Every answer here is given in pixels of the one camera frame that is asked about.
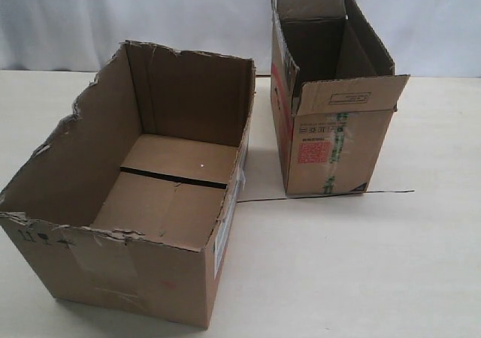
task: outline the red label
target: red label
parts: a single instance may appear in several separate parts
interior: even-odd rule
[[[299,146],[298,163],[326,163],[331,150],[329,141],[317,141],[315,143],[301,143]]]

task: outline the large cardboard box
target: large cardboard box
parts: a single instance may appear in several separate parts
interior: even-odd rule
[[[122,44],[0,195],[54,297],[208,326],[254,84],[252,60]]]
[[[409,78],[355,0],[271,0],[271,105],[288,195],[365,192]]]

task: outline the cardboard box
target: cardboard box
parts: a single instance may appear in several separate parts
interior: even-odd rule
[[[254,84],[252,60],[121,45],[0,195],[54,297],[208,326]]]
[[[271,4],[271,105],[286,194],[365,192],[409,76],[395,75],[355,0]]]

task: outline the white backdrop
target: white backdrop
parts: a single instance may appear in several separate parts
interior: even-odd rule
[[[481,0],[358,0],[399,73],[481,76]],[[96,71],[125,39],[271,59],[268,0],[0,0],[0,68]]]

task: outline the tall cardboard box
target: tall cardboard box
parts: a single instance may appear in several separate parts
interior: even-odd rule
[[[288,195],[365,192],[409,78],[355,0],[271,0],[271,105]]]
[[[251,60],[121,45],[0,195],[54,297],[208,326],[254,83]]]

